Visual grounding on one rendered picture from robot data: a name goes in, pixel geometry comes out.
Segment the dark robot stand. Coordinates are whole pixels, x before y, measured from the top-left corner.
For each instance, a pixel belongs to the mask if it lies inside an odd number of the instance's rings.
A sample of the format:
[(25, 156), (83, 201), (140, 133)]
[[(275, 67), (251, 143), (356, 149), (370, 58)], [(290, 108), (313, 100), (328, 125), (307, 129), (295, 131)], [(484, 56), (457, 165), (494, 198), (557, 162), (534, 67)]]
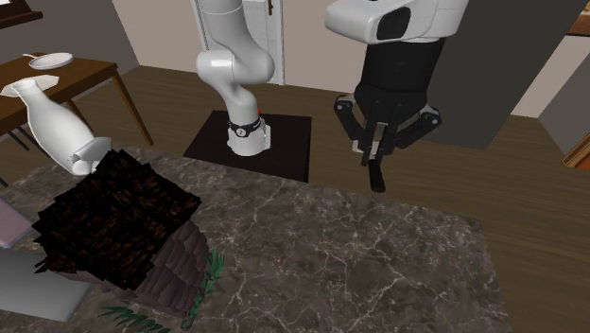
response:
[(244, 157), (227, 145), (229, 116), (212, 111), (183, 157), (227, 167), (308, 182), (312, 118), (284, 114), (262, 114), (270, 126), (270, 149)]

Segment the white vase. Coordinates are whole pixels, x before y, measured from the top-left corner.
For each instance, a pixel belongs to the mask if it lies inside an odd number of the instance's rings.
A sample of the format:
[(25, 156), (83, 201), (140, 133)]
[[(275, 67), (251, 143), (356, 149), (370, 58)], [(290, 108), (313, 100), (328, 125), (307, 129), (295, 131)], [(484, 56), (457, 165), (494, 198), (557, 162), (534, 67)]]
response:
[(35, 79), (21, 79), (10, 88), (26, 105), (27, 123), (39, 146), (69, 173), (93, 173), (112, 149), (110, 137), (95, 137), (77, 115), (51, 100)]

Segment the grey laptop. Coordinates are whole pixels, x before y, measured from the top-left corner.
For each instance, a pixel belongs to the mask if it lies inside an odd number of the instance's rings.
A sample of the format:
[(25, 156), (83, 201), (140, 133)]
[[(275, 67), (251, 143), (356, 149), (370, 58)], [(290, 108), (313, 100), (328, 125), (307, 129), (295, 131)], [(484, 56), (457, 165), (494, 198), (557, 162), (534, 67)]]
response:
[(31, 230), (29, 219), (0, 198), (0, 309), (67, 322), (91, 285), (53, 272), (38, 273), (35, 265), (41, 254), (12, 249)]

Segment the dark potted plant, grey pot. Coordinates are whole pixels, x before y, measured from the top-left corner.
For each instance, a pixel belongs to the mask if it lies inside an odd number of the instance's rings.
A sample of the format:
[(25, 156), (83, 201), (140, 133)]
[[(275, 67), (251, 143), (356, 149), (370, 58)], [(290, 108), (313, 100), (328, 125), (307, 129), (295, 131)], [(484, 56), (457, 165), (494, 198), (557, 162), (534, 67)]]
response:
[(222, 254), (191, 220), (200, 204), (150, 165), (110, 150), (40, 212), (33, 227), (45, 258), (36, 271), (96, 284), (189, 330), (223, 268)]

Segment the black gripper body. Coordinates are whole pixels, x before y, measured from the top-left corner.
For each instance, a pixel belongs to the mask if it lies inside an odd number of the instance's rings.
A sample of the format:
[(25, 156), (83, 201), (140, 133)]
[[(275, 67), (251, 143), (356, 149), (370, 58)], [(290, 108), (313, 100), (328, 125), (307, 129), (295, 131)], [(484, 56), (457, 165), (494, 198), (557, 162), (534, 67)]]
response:
[(367, 46), (356, 104), (369, 124), (388, 125), (399, 116), (402, 130), (418, 118), (427, 102), (427, 89), (445, 40), (429, 43), (393, 42)]

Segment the brown wooden table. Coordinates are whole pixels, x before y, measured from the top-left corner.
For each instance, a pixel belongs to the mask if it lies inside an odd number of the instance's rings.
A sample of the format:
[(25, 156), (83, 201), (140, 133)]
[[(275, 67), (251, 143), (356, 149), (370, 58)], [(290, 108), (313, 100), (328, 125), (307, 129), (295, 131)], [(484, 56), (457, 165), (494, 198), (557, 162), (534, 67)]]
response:
[[(21, 79), (35, 79), (39, 72), (31, 68), (28, 65), (29, 62), (30, 59), (22, 57), (0, 64), (0, 88), (6, 87), (16, 95), (10, 88), (12, 83)], [(73, 98), (107, 79), (112, 79), (130, 109), (130, 113), (146, 142), (149, 145), (153, 144), (153, 140), (130, 97), (127, 87), (118, 74), (117, 65), (114, 62), (74, 58), (63, 67), (49, 70), (48, 74), (57, 77), (58, 82), (56, 85), (42, 91), (51, 100), (71, 111), (84, 122), (85, 120), (73, 102)], [(0, 96), (0, 135), (9, 133), (25, 123), (27, 123), (27, 113), (24, 102), (17, 95), (15, 97)]]

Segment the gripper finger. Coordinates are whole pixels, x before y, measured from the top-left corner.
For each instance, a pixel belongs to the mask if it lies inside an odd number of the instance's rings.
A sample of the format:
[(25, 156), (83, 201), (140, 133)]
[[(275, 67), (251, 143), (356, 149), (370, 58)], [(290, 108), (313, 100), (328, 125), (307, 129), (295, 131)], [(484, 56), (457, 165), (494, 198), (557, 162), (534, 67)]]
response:
[(352, 150), (362, 154), (361, 164), (366, 167), (369, 164), (372, 148), (374, 126), (369, 124), (363, 127), (357, 121), (353, 113), (356, 99), (353, 94), (340, 95), (334, 103), (334, 111), (342, 128), (352, 141)]
[(385, 155), (391, 154), (395, 148), (409, 147), (442, 124), (439, 110), (428, 104), (416, 114), (418, 118), (400, 131), (398, 128), (403, 120), (391, 114), (390, 121), (382, 132), (376, 153), (368, 162), (372, 191), (382, 193), (386, 190), (381, 171), (381, 162)]

